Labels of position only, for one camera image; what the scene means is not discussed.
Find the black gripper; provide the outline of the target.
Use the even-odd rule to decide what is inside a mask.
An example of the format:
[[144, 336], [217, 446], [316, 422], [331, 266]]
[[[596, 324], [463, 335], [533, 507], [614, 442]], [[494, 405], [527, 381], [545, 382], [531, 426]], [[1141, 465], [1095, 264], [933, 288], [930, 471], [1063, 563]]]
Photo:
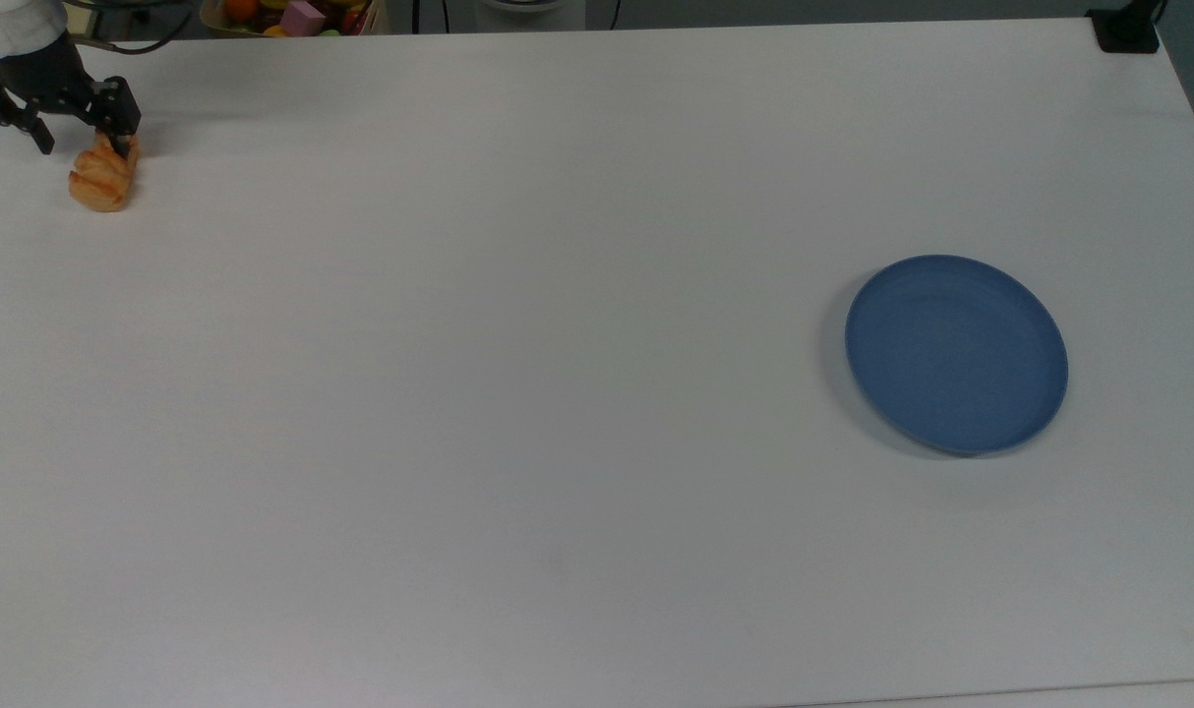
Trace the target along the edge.
[[0, 59], [0, 127], [17, 127], [50, 155], [56, 141], [42, 115], [75, 116], [105, 136], [121, 158], [137, 152], [131, 141], [142, 109], [129, 82], [107, 76], [93, 84], [69, 33], [59, 33], [35, 53]]

